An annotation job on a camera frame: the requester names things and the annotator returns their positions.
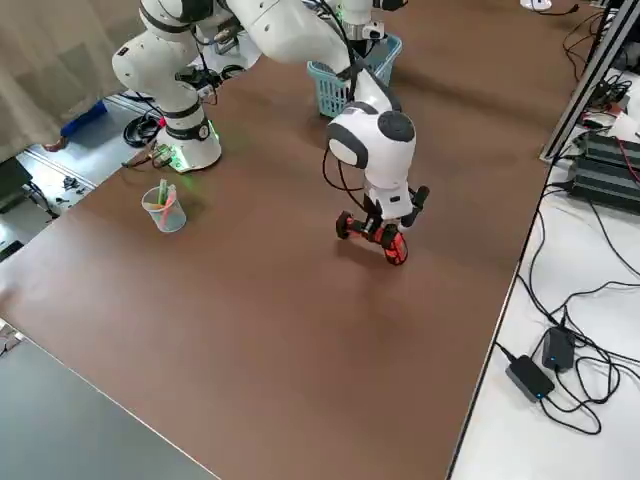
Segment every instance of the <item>blue basket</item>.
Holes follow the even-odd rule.
[[[391,80],[393,62],[402,51],[402,40],[395,35],[373,47],[365,61],[385,85]],[[318,62],[307,63],[307,72],[316,81],[316,98],[322,115],[334,118],[347,104],[348,84],[339,80],[329,67]]]

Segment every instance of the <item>black cable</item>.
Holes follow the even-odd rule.
[[[220,77],[222,80],[230,80],[237,74],[245,72],[245,68],[240,65],[227,65],[220,71]]]
[[[157,108],[154,104],[151,103],[151,101],[147,100],[146,97],[143,97],[142,95],[140,95],[140,93],[135,92],[135,94],[138,96],[138,98],[140,99],[141,102],[146,103],[147,105],[149,105],[149,108],[151,108],[151,110],[153,110],[154,112],[156,112],[158,115],[160,115],[161,117],[164,117],[164,113],[162,113],[162,111],[160,111],[159,108]]]
[[[322,159],[322,176],[324,177],[324,181],[327,182],[331,187],[335,188],[336,190],[340,190],[341,192],[346,192],[347,190],[349,190],[350,192],[359,192],[361,190],[364,190],[364,187],[359,187],[359,188],[341,187],[340,185],[336,185],[329,179],[329,176],[327,175],[327,156],[329,155],[329,151],[330,151],[329,146],[327,146],[327,148],[324,151],[324,157]]]
[[[153,102],[153,97],[143,97],[138,92],[134,92],[136,96],[128,95],[126,93],[121,93],[120,96],[126,98],[127,100],[131,100],[132,102]]]
[[[573,7],[571,7],[566,12],[560,12],[560,13],[545,12],[541,10],[536,10],[535,3],[536,3],[536,0],[531,0],[532,10],[536,12],[538,15],[544,15],[546,17],[563,17],[565,15],[571,15],[572,13],[576,13],[578,10],[580,10],[580,5],[576,3]]]
[[[598,13],[594,13],[593,15],[590,15],[589,17],[585,18],[580,23],[578,23],[569,33],[567,33],[567,35],[564,37],[564,39],[562,41],[562,49],[564,50],[564,54],[566,55],[566,57],[569,59],[569,61],[571,62],[572,66],[573,66],[573,77],[575,78],[576,83],[580,81],[580,77],[578,76],[578,65],[576,64],[576,62],[574,60],[574,57],[577,57],[584,64],[586,64],[587,61],[586,61],[585,58],[583,58],[582,56],[580,56],[579,54],[574,52],[572,50],[572,48],[575,48],[579,43],[581,43],[582,41],[584,41],[585,39],[590,38],[590,37],[584,37],[584,39],[581,39],[579,42],[573,44],[572,46],[567,46],[567,40],[569,40],[569,38],[571,38],[571,36],[574,33],[576,33],[580,29],[580,27],[582,27],[585,23],[587,23],[588,21],[593,21],[594,19],[596,19],[597,17],[599,17],[601,15],[602,15],[602,13],[598,12]]]
[[[147,112],[127,124],[122,139],[132,148],[143,148],[156,138],[160,130],[160,121]]]
[[[600,225],[600,229],[602,230],[602,234],[604,235],[604,238],[607,241],[609,248],[611,248],[611,251],[614,253],[616,257],[618,257],[618,260],[620,260],[622,264],[629,269],[629,271],[631,271],[635,276],[640,277],[640,271],[638,271],[629,262],[627,262],[627,260],[620,254],[620,252],[616,249],[616,247],[613,246],[613,243],[611,242],[611,238],[609,238],[609,234],[607,233],[607,229],[604,228],[604,224],[602,223],[602,218],[600,218],[600,214],[596,210],[596,207],[593,205],[593,202],[588,198],[586,198],[586,201],[591,207],[591,210],[593,210],[593,213],[596,216],[596,220],[598,220],[598,224]]]
[[[194,31],[194,29],[191,30],[191,35],[193,35],[193,38],[196,41],[196,43],[202,47],[211,47],[217,43],[217,42],[214,42],[213,40],[211,40],[210,42],[205,42],[204,40],[200,40],[198,38],[198,35],[196,35],[196,32]]]
[[[606,112],[613,103],[619,102],[631,88],[630,80],[622,80],[620,74],[602,79],[589,98],[588,108]]]
[[[598,24],[598,29],[596,30],[596,33],[594,35],[593,43],[591,44],[591,49],[587,54],[586,63],[589,63],[591,61],[591,59],[593,58],[593,55],[596,53],[598,45],[600,45],[600,41],[602,39],[602,32],[604,31],[606,24],[609,22],[609,14],[611,13],[611,8],[612,8],[611,1],[609,1],[607,2],[607,5],[605,6],[604,11],[602,12],[602,15],[600,17],[600,23]]]
[[[553,193],[557,193],[563,189],[566,189],[568,186],[569,182],[567,183],[559,183],[559,184],[550,184],[547,185],[546,188],[549,187],[562,187],[561,189],[554,189],[554,190],[549,190],[543,193],[543,195],[541,196],[541,200],[548,196],[551,195]],[[631,266],[629,264],[629,262],[626,261],[626,259],[624,259],[624,257],[622,257],[622,255],[615,249],[615,247],[613,246],[611,239],[608,235],[608,233],[606,232],[606,229],[604,227],[604,224],[602,223],[602,220],[600,219],[600,216],[597,212],[597,210],[595,209],[595,207],[593,207],[593,205],[591,204],[591,202],[589,202],[592,209],[594,210],[594,214],[596,215],[596,218],[598,218],[599,220],[599,224],[600,224],[600,228],[603,230],[603,233],[605,235],[605,239],[607,240],[607,244],[609,245],[609,247],[611,248],[611,250],[616,254],[616,256],[618,257],[619,260],[621,260],[621,262],[627,267],[629,268],[632,272],[637,272],[637,270]],[[522,285],[525,287],[525,290],[527,291],[527,294],[529,295],[529,298],[531,299],[531,301],[533,302],[534,306],[536,307],[536,309],[538,309],[538,311],[540,311],[541,314],[543,314],[545,316],[545,318],[547,318],[547,320],[552,323],[555,327],[557,328],[562,328],[567,335],[570,335],[573,337],[573,339],[575,340],[575,344],[576,344],[576,349],[581,349],[581,348],[590,348],[592,350],[595,351],[595,353],[598,355],[598,357],[594,357],[594,356],[588,356],[588,355],[580,355],[577,356],[577,359],[574,363],[574,369],[573,371],[575,372],[575,375],[578,378],[578,383],[580,385],[580,389],[582,391],[582,395],[585,397],[584,400],[580,400],[578,398],[578,396],[576,394],[574,394],[567,386],[566,384],[563,382],[562,377],[560,375],[560,373],[558,371],[555,372],[556,375],[556,381],[558,383],[558,385],[576,402],[576,405],[574,405],[571,408],[563,408],[560,407],[559,405],[557,405],[551,398],[546,398],[543,399],[541,402],[541,407],[542,410],[544,412],[544,414],[551,419],[552,421],[563,425],[567,428],[570,428],[574,431],[586,434],[586,435],[598,435],[601,431],[602,431],[602,423],[599,419],[599,417],[597,416],[597,414],[594,412],[594,410],[592,408],[590,408],[590,405],[603,405],[605,403],[607,403],[612,397],[613,395],[618,391],[619,387],[620,387],[620,383],[621,383],[621,371],[624,371],[626,373],[628,373],[630,376],[632,376],[633,378],[635,378],[636,380],[640,381],[640,375],[633,370],[631,367],[627,366],[627,365],[623,365],[621,363],[618,363],[616,361],[613,360],[613,358],[616,358],[620,361],[627,361],[630,363],[634,363],[636,365],[640,366],[640,360],[635,359],[633,357],[628,357],[626,355],[621,355],[618,354],[616,352],[612,352],[610,350],[604,349],[602,347],[600,347],[598,344],[596,344],[596,342],[594,342],[590,337],[588,337],[574,322],[574,320],[571,318],[571,313],[569,311],[569,303],[571,302],[572,299],[580,297],[580,296],[588,296],[588,295],[592,295],[595,294],[601,290],[604,290],[605,288],[609,288],[613,285],[618,285],[618,286],[624,286],[624,287],[640,287],[640,284],[634,284],[634,283],[627,283],[627,282],[619,282],[619,281],[615,281],[615,280],[610,280],[606,283],[604,283],[603,285],[601,285],[598,288],[595,289],[591,289],[591,290],[584,290],[584,291],[579,291],[579,292],[574,292],[571,295],[569,295],[563,302],[562,304],[556,308],[555,310],[549,312],[544,305],[542,304],[542,302],[540,301],[540,299],[537,297],[535,290],[534,290],[534,286],[533,286],[533,270],[535,268],[535,262],[538,259],[540,252],[542,250],[542,247],[544,246],[544,243],[546,241],[546,225],[544,223],[544,216],[542,215],[542,213],[540,212],[540,208],[538,206],[538,209],[536,211],[536,218],[540,218],[540,225],[541,225],[541,230],[542,230],[542,239],[540,242],[540,245],[538,245],[536,251],[534,252],[534,255],[532,257],[532,261],[531,264],[529,265],[529,282],[527,284],[527,282],[525,281],[524,277],[518,273],[516,278],[518,280],[520,280],[522,282]],[[558,322],[553,315],[557,314],[558,312],[563,311],[563,317],[562,320],[560,322]],[[548,330],[545,331],[545,333],[542,335],[542,337],[540,338],[540,340],[538,341],[533,354],[531,355],[531,357],[533,357],[537,350],[540,348],[540,345],[544,339],[544,337],[547,335]],[[587,389],[587,386],[585,384],[584,378],[583,378],[583,372],[582,372],[582,366],[584,364],[601,364],[603,366],[605,366],[607,368],[607,391],[606,394],[604,396],[601,397],[597,397],[592,395],[589,390]],[[549,413],[549,411],[547,410],[544,401],[548,401],[549,404],[551,404],[554,408],[556,408],[556,410],[558,410],[561,413],[565,413],[565,414],[570,414],[570,413],[574,413],[578,410],[582,410],[584,409],[588,416],[590,418],[592,418],[594,420],[594,422],[596,423],[596,428],[594,430],[586,430],[583,429],[581,427],[578,427],[576,425],[573,425],[571,423],[565,422],[563,420],[560,420],[559,418],[551,415]]]
[[[51,208],[51,204],[49,203],[49,200],[47,200],[46,195],[38,185],[36,185],[34,182],[27,182],[27,187],[31,189],[32,194],[35,194],[38,197],[40,197],[40,199],[44,203],[44,211],[47,212],[52,219],[55,220],[56,218],[60,217],[60,215],[58,215],[56,212],[53,211],[53,208]]]
[[[503,347],[502,345],[500,345],[500,343],[498,343],[498,341],[493,342],[496,344],[496,346],[500,349],[500,351],[502,351],[502,353],[504,353],[504,356],[507,357],[507,360],[509,360],[509,362],[513,363],[516,361],[516,356],[511,353],[509,350],[507,350],[505,347]]]
[[[364,57],[362,58],[367,58],[369,55],[371,55],[371,52],[373,52],[373,49],[376,48],[376,45],[378,45],[378,43],[380,43],[380,40],[371,40],[371,46],[369,47],[369,50],[365,52]]]
[[[597,416],[592,417],[596,421],[596,425],[597,425],[596,430],[595,431],[585,430],[583,428],[576,427],[575,425],[572,425],[570,423],[563,422],[562,420],[560,420],[560,419],[554,417],[553,415],[551,415],[549,413],[549,411],[547,410],[547,407],[545,407],[545,405],[544,405],[545,401],[549,402],[551,405],[553,405],[557,409],[559,409],[559,407],[553,402],[553,400],[551,400],[548,397],[547,398],[543,398],[542,400],[540,400],[540,406],[542,407],[542,411],[547,416],[547,418],[549,418],[550,420],[554,421],[555,423],[557,423],[559,425],[563,425],[563,426],[565,426],[567,428],[570,428],[571,430],[574,430],[576,432],[584,433],[585,435],[595,436],[595,435],[598,435],[602,431],[602,423],[600,422],[600,419]]]
[[[203,44],[198,40],[196,32],[193,29],[191,30],[191,36],[196,41],[196,49],[198,50],[198,55],[200,56],[200,60],[202,61],[202,68],[205,71],[207,83],[209,83],[209,85],[213,89],[213,103],[209,103],[209,102],[207,103],[209,103],[212,106],[216,106],[218,104],[218,91],[216,89],[218,85],[216,85],[215,82],[213,82],[209,76],[212,70],[209,69],[209,66],[207,65],[207,60],[204,58],[204,53],[200,48],[200,45],[203,45]]]
[[[338,172],[340,173],[340,180],[342,181],[342,185],[344,186],[344,191],[347,192],[347,195],[349,195],[349,198],[353,200],[353,203],[355,203],[358,207],[360,207],[360,210],[362,210],[365,213],[369,213],[367,212],[367,209],[364,208],[364,205],[360,203],[360,201],[356,197],[354,197],[353,193],[351,192],[351,189],[347,187],[347,182],[344,179],[344,172],[342,171],[342,162],[340,160],[338,160]]]
[[[340,21],[338,16],[335,14],[333,9],[327,4],[327,2],[325,2],[325,0],[312,0],[312,1],[315,2],[316,5],[320,5],[324,9],[324,11],[333,18],[334,22],[336,23],[336,26],[340,30],[340,34],[342,35],[342,41],[347,47],[347,55],[349,56],[349,65],[351,66],[351,84],[349,87],[349,92],[347,93],[347,103],[352,102],[354,100],[354,95],[355,95],[357,81],[358,81],[357,75],[355,74],[355,70],[354,70],[355,64],[356,64],[356,56],[353,50],[353,46],[349,42],[349,37],[347,36],[347,32],[345,31],[344,26],[342,25],[342,22]]]

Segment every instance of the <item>plastic cup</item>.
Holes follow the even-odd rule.
[[[180,206],[177,195],[168,205],[158,205],[158,190],[160,187],[155,187],[144,194],[142,208],[149,213],[158,230],[164,233],[177,232],[187,223],[187,216]]]

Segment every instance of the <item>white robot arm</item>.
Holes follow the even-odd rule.
[[[391,10],[406,0],[334,3],[341,4],[347,37],[358,41],[380,38],[375,32],[383,27],[371,19],[374,4]],[[413,224],[426,197],[416,198],[407,183],[416,145],[413,123],[388,87],[301,0],[141,0],[140,15],[148,30],[114,55],[114,71],[124,85],[156,99],[167,120],[159,142],[182,150],[187,169],[215,162],[220,145],[197,93],[176,82],[175,73],[198,53],[195,25],[233,15],[266,56],[281,63],[321,62],[345,81],[355,78],[353,101],[329,124],[329,148],[339,161],[364,170],[368,214],[401,227]]]

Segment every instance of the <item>white desk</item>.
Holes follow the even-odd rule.
[[[566,180],[556,168],[550,181]],[[640,269],[640,216],[598,208],[613,244]],[[571,293],[596,288],[608,280],[640,283],[607,246],[597,220],[585,203],[566,194],[542,201],[547,241],[536,261],[534,287],[547,309],[555,309]],[[532,231],[520,266],[527,278],[531,258],[541,238],[540,222]],[[595,297],[571,302],[572,318],[601,347],[640,357],[640,289],[605,290]],[[535,309],[520,282],[512,285],[497,340],[516,356],[530,354],[550,325]],[[623,375],[613,398],[595,406],[603,430],[598,436],[573,432],[549,420],[538,404],[531,404],[505,375],[508,361],[495,348],[481,379],[477,401],[463,432],[452,480],[637,480],[640,454],[640,382]],[[585,368],[592,395],[606,392],[606,378]],[[573,372],[566,384],[580,392]],[[573,406],[559,386],[551,394],[556,403]],[[592,429],[582,412],[558,418]]]

